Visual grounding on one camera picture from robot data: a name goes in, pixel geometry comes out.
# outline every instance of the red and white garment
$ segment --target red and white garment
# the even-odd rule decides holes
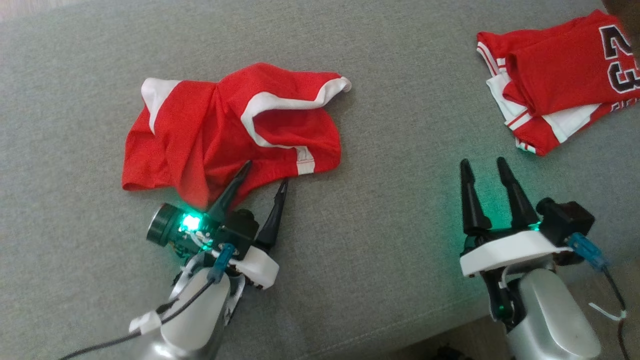
[[[487,85],[516,146],[544,156],[600,117],[637,102],[640,70],[618,29],[614,17],[596,10],[544,30],[478,33],[477,51],[493,76]]]
[[[351,89],[334,72],[293,72],[257,63],[219,83],[149,78],[145,107],[125,143],[122,188],[172,186],[206,209],[248,160],[237,199],[284,177],[340,163],[337,128],[322,107]]]

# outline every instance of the wooden floor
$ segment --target wooden floor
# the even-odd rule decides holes
[[[84,1],[88,0],[0,0],[0,22]],[[630,318],[625,326],[627,348],[632,359],[640,359],[640,321],[636,316],[640,299],[640,260],[614,267],[612,273],[629,307]],[[603,347],[600,359],[621,359],[616,338],[616,323],[588,306],[589,302],[595,302],[605,309],[610,309],[612,313],[617,311],[618,304],[607,281],[603,276],[599,276],[574,284],[570,289],[600,338]],[[485,317],[393,354],[382,355],[379,360],[430,360],[438,347],[447,344],[474,360],[510,358],[502,326]]]

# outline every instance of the blue cable plug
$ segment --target blue cable plug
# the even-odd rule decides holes
[[[231,257],[234,255],[235,251],[236,247],[229,243],[224,243],[222,245],[222,249],[220,250],[220,254],[216,259],[216,262],[213,264],[213,267],[207,274],[207,280],[213,280],[214,284],[218,284],[222,280],[222,275],[225,273],[227,265],[229,264],[229,261],[231,260]]]
[[[600,248],[583,234],[573,233],[569,237],[567,245],[571,247],[576,254],[588,261],[596,271],[601,272],[605,267],[609,266],[609,262],[602,255]]]

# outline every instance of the black cable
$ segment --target black cable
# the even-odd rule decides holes
[[[178,310],[176,310],[176,312],[174,312],[173,314],[167,316],[166,318],[161,320],[161,324],[166,324],[168,322],[170,322],[171,320],[173,320],[176,316],[180,315],[187,307],[189,307],[189,305],[191,305],[200,295],[202,295],[202,293],[204,293],[211,285],[213,285],[214,280],[210,280],[209,282],[207,282],[207,284],[205,284],[204,286],[202,286],[202,288],[200,290],[198,290],[197,293],[195,293],[189,300],[187,300],[187,302],[184,303],[184,305],[180,306],[180,308]],[[132,332],[130,334],[128,334],[127,336],[123,336],[121,338],[118,339],[113,339],[111,341],[107,341],[104,343],[100,343],[100,344],[96,344],[96,345],[92,345],[90,347],[86,347],[86,348],[82,348],[80,350],[76,350],[74,352],[72,352],[71,354],[65,355],[61,358],[59,358],[58,360],[69,360],[69,359],[73,359],[76,356],[80,356],[83,354],[86,354],[88,352],[92,352],[92,351],[96,351],[96,350],[100,350],[103,348],[108,348],[108,347],[112,347],[113,345],[118,345],[121,344],[125,341],[129,341],[131,339],[135,339],[138,336],[142,335],[142,333],[140,332],[140,330]]]
[[[616,294],[616,298],[618,298],[618,301],[620,302],[621,310],[626,311],[627,305],[625,304],[625,299],[622,298],[622,294],[620,293],[620,290],[618,289],[616,282],[613,281],[613,277],[611,276],[611,273],[609,273],[609,269],[605,266],[602,268],[602,271],[604,272],[605,277],[609,281],[609,284],[611,285],[613,292]],[[629,353],[627,352],[627,348],[625,346],[625,339],[622,336],[622,328],[624,325],[625,325],[625,319],[620,319],[620,321],[618,322],[618,344],[620,344],[620,351],[622,351],[622,355],[624,356],[625,360],[630,360]]]

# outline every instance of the gray couch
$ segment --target gray couch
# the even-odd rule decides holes
[[[326,107],[342,164],[291,181],[278,280],[247,291],[220,359],[360,359],[485,315],[482,282],[458,265],[462,158],[494,225],[509,222],[505,156],[532,200],[579,201],[614,261],[636,256],[640,108],[537,158],[515,148],[475,52],[478,31],[549,27],[599,4],[94,0],[0,24],[0,358],[121,336],[168,296],[179,263],[145,231],[179,199],[120,189],[147,77],[216,81],[265,61],[353,82]],[[260,221],[275,188],[245,203]]]

